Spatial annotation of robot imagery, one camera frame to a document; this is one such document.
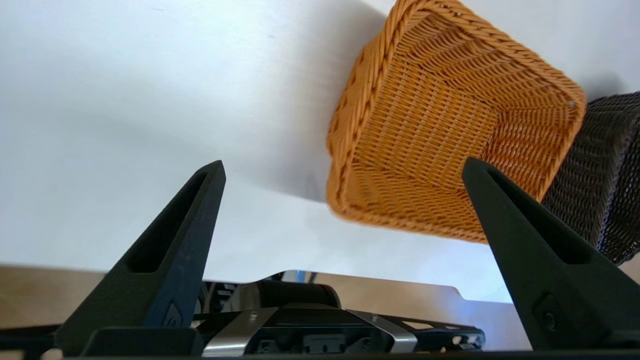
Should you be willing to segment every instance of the white surface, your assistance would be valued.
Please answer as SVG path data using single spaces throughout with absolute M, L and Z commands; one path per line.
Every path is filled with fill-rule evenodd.
M 227 187 L 205 276 L 299 268 L 509 301 L 487 246 L 349 224 L 326 130 L 392 1 L 0 3 L 0 262 L 107 270 L 199 166 Z M 640 89 L 640 3 L 468 5 L 580 83 Z

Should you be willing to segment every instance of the screw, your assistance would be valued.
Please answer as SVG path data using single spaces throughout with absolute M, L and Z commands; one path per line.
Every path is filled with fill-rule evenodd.
M 545 313 L 545 322 L 547 329 L 555 331 L 557 327 L 556 316 L 553 313 Z

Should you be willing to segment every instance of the wicker basket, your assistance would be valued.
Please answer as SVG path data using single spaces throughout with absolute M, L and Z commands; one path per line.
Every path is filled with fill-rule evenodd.
M 640 92 L 589 103 L 543 200 L 613 263 L 640 250 Z
M 579 86 L 461 3 L 400 0 L 333 116 L 327 201 L 346 219 L 485 241 L 465 160 L 541 200 L 584 107 Z

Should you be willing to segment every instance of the basket rim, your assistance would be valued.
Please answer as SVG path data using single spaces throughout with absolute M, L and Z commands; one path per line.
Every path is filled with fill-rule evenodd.
M 346 156 L 339 159 L 339 162 L 343 164 L 344 171 L 338 171 L 334 174 L 334 166 L 336 165 L 335 156 L 332 156 L 332 171 L 330 179 L 337 177 L 337 193 L 329 194 L 327 188 L 327 199 L 330 207 L 339 215 L 344 215 L 349 218 L 371 218 L 377 224 L 383 224 L 388 222 L 391 217 L 381 217 L 372 213 L 367 213 L 360 209 L 356 209 L 347 202 L 345 197 L 346 191 L 346 178 L 348 172 L 352 169 L 353 158 L 355 155 L 355 148 L 360 141 L 362 135 L 362 129 L 366 127 L 369 120 L 371 110 L 374 108 L 375 102 L 378 98 L 378 92 L 381 86 L 376 86 L 378 83 L 384 82 L 387 72 L 388 64 L 391 63 L 391 59 L 395 55 L 397 45 L 400 43 L 402 36 L 407 31 L 408 20 L 418 11 L 429 10 L 451 23 L 457 25 L 468 36 L 478 38 L 484 43 L 492 46 L 496 51 L 508 56 L 526 69 L 531 71 L 536 76 L 539 76 L 542 80 L 549 85 L 554 86 L 563 94 L 566 94 L 567 98 L 573 101 L 575 108 L 575 116 L 571 119 L 572 125 L 568 128 L 564 144 L 558 152 L 558 156 L 555 161 L 550 164 L 547 169 L 547 173 L 544 174 L 543 179 L 536 190 L 536 193 L 531 194 L 533 197 L 540 201 L 546 194 L 550 187 L 553 178 L 559 167 L 561 166 L 564 157 L 575 135 L 578 133 L 582 119 L 584 118 L 586 108 L 586 98 L 584 92 L 580 86 L 568 78 L 562 71 L 553 68 L 545 60 L 540 58 L 538 54 L 532 50 L 526 48 L 524 45 L 514 41 L 509 35 L 501 30 L 493 27 L 487 20 L 484 20 L 480 16 L 476 15 L 471 9 L 467 8 L 464 4 L 457 0 L 398 0 L 398 2 L 391 9 L 385 24 L 370 45 L 377 47 L 376 58 L 371 62 L 369 66 L 366 85 L 363 89 L 363 96 L 359 97 L 358 106 L 355 106 L 354 113 L 350 116 L 349 121 L 359 125 L 350 127 L 350 134 L 352 136 L 346 136 L 343 140 L 342 146 L 344 146 Z M 426 231 L 427 224 L 416 224 L 415 222 L 396 218 L 393 222 L 400 225 L 403 229 L 413 229 L 418 231 Z M 441 225 L 429 225 L 429 228 L 438 228 L 439 233 L 454 234 L 458 233 L 459 229 L 449 229 Z M 482 240 L 483 234 L 466 234 L 464 236 L 467 240 Z

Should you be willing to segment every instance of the silver metal plate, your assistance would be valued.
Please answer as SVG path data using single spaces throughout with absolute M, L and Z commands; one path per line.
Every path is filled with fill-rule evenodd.
M 277 307 L 243 311 L 207 343 L 202 357 L 242 356 L 253 335 L 276 311 Z
M 418 339 L 409 330 L 406 330 L 405 328 L 400 327 L 376 314 L 365 313 L 364 311 L 357 310 L 347 311 L 391 335 L 394 339 L 394 344 L 391 346 L 391 350 L 389 350 L 389 352 L 398 354 L 403 352 L 413 352 L 415 349 Z

